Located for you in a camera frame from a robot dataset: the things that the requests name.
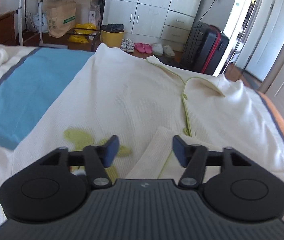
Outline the white wardrobe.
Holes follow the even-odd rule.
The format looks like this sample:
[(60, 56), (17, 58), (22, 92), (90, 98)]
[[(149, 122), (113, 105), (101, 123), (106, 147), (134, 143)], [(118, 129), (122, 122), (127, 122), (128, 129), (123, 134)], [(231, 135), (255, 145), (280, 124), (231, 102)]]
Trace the white wardrobe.
[(103, 24), (123, 24), (134, 42), (182, 51), (201, 0), (105, 0)]

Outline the white sneakers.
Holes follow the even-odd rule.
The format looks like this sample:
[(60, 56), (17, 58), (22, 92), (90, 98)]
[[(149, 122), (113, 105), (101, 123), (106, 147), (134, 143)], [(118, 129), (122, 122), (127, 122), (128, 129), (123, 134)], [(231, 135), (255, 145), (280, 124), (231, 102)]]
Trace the white sneakers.
[(135, 44), (130, 39), (122, 39), (120, 49), (127, 53), (135, 52)]

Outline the blue striped bed sheet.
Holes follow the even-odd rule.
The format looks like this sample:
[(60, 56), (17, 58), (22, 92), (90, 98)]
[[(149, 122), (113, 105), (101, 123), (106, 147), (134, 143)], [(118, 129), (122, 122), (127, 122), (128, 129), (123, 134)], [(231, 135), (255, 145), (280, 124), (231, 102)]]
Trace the blue striped bed sheet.
[(15, 149), (93, 53), (35, 48), (0, 77), (0, 146)]

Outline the yellow plastic bag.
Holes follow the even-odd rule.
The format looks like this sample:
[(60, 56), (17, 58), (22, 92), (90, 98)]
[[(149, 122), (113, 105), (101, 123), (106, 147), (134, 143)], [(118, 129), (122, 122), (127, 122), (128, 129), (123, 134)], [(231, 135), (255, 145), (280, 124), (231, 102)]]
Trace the yellow plastic bag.
[(93, 40), (96, 35), (97, 27), (93, 23), (85, 23), (75, 25), (73, 30), (74, 35), (70, 35), (68, 38), (69, 42), (73, 43), (89, 43), (90, 40)]

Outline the white fluffy slippers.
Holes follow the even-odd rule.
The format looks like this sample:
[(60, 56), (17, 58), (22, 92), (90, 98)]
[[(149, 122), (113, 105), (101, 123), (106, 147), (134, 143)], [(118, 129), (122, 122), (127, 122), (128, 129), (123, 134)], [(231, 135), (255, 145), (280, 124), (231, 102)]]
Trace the white fluffy slippers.
[(166, 56), (166, 57), (170, 57), (170, 58), (174, 58), (175, 57), (175, 52), (173, 51), (172, 47), (169, 45), (165, 45), (163, 46), (160, 43), (155, 43), (152, 46), (152, 53), (154, 55), (157, 56)]

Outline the pink slippers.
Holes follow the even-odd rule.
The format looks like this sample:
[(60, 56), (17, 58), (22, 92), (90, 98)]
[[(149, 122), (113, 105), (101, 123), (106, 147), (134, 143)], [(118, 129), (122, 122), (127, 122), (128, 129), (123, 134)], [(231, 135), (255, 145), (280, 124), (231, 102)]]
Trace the pink slippers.
[(139, 53), (152, 54), (152, 47), (150, 44), (135, 43), (134, 46)]

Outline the cream jacket with green trim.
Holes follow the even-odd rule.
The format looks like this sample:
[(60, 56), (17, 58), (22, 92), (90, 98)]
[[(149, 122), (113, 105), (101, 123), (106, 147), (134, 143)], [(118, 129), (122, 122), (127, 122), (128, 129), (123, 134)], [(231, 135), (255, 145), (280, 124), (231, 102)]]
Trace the cream jacket with green trim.
[[(0, 77), (36, 47), (4, 46)], [(284, 120), (265, 94), (98, 46), (34, 129), (9, 150), (0, 146), (0, 186), (55, 148), (81, 150), (117, 135), (111, 179), (178, 179), (172, 139), (210, 150), (230, 146), (284, 181)], [(0, 225), (6, 217), (0, 205)]]

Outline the rolling overbed table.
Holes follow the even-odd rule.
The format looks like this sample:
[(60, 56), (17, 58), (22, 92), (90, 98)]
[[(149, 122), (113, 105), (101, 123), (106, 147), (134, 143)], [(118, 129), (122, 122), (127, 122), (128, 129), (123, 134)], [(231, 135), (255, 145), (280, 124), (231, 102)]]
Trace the rolling overbed table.
[[(39, 8), (38, 8), (38, 14), (39, 14), (39, 46), (40, 47), (47, 47), (47, 48), (56, 48), (56, 49), (68, 49), (69, 47), (67, 45), (62, 44), (49, 44), (43, 42), (43, 0), (40, 0), (39, 2)], [(18, 15), (18, 37), (19, 37), (19, 45), (24, 45), (24, 39), (22, 34), (22, 0), (19, 0), (19, 6), (17, 10)]]

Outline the black red suitcase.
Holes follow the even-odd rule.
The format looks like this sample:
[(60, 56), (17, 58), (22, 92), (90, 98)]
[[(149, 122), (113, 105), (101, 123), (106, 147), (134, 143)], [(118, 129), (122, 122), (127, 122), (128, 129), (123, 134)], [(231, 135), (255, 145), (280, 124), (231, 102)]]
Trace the black red suitcase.
[(180, 65), (192, 72), (213, 75), (229, 44), (229, 38), (214, 25), (193, 24)]

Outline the brown paper bag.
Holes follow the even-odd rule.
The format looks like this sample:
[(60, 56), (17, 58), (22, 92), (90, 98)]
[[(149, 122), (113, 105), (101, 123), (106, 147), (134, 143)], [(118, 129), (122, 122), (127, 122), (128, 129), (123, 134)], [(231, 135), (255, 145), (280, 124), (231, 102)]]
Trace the brown paper bag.
[(64, 36), (76, 24), (75, 0), (46, 0), (46, 14), (49, 35), (54, 38)]

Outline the yellow trash bin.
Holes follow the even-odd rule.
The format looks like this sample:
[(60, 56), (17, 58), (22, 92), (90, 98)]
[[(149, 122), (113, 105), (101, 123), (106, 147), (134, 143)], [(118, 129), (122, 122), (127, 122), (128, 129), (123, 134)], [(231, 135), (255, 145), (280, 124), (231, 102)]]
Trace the yellow trash bin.
[(105, 24), (101, 26), (101, 42), (110, 48), (120, 48), (124, 35), (123, 24)]

